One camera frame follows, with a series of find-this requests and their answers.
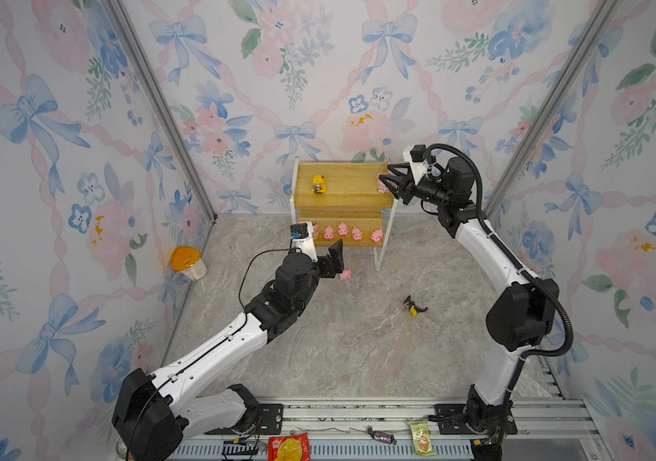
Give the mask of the pink toy with blue bow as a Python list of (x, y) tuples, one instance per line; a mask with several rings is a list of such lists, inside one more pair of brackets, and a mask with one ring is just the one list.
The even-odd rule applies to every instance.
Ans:
[(389, 193), (389, 188), (381, 180), (379, 180), (377, 184), (377, 191), (381, 194), (387, 194)]

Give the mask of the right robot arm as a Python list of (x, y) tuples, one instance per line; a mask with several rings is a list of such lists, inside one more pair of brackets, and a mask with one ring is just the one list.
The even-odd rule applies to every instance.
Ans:
[(497, 300), (485, 317), (492, 345), (465, 409), (446, 422), (481, 435), (480, 446), (499, 447), (512, 425), (512, 392), (529, 357), (561, 357), (574, 343), (560, 288), (524, 264), (493, 230), (482, 210), (483, 181), (476, 164), (447, 144), (406, 148), (402, 163), (380, 175), (396, 201), (435, 206), (439, 224), (482, 268)]

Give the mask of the yellow bear toy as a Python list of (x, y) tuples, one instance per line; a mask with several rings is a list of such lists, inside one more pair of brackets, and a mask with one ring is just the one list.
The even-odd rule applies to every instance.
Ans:
[(312, 192), (315, 195), (323, 195), (326, 191), (326, 178), (323, 175), (314, 176), (312, 180)]

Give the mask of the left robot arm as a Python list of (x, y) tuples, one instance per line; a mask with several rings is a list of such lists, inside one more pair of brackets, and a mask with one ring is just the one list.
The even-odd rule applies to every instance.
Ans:
[(147, 374), (136, 369), (123, 380), (112, 424), (124, 457), (165, 460), (190, 438), (214, 430), (257, 430), (259, 401), (243, 384), (209, 397), (202, 391), (241, 359), (268, 345), (298, 320), (322, 279), (345, 270), (343, 242), (327, 255), (289, 250), (275, 277), (227, 327), (191, 353)]

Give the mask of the black yellow duck toy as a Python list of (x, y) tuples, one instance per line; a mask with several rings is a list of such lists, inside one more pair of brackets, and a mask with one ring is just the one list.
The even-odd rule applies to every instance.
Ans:
[(424, 312), (427, 312), (427, 311), (428, 311), (427, 307), (420, 307), (420, 306), (419, 306), (419, 305), (418, 305), (418, 304), (412, 299), (411, 296), (408, 296), (408, 297), (404, 300), (403, 305), (404, 305), (406, 311), (408, 311), (408, 313), (410, 313), (410, 315), (411, 315), (412, 317), (418, 317), (418, 315), (420, 315), (420, 313), (424, 313)]

